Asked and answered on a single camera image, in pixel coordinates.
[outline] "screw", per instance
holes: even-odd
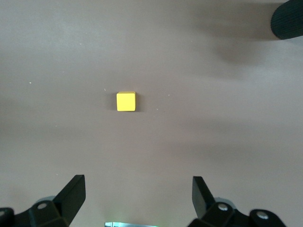
[[[225,204],[223,204],[223,203],[220,203],[220,204],[218,205],[218,208],[219,208],[220,210],[222,210],[222,211],[227,211],[227,210],[228,210],[228,207],[227,207]]]
[[[37,206],[37,208],[38,208],[39,210],[41,210],[41,209],[45,208],[46,206],[47,206],[46,203],[41,203],[41,204],[39,204],[39,205]]]
[[[268,215],[267,215],[265,212],[263,212],[263,211],[258,211],[258,212],[257,212],[257,216],[258,216],[259,218],[261,218],[261,219],[264,219],[264,220],[267,220],[267,219],[268,219]]]

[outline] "cube top face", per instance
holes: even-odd
[[[135,111],[136,93],[134,91],[121,91],[117,93],[117,111]]]

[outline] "black cylinder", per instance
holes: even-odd
[[[303,0],[290,0],[276,9],[271,18],[271,30],[279,39],[303,35]]]

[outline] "gray surface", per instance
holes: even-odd
[[[185,227],[193,175],[303,223],[303,39],[278,1],[0,1],[0,204],[85,174],[73,227]],[[115,110],[115,93],[139,111]]]

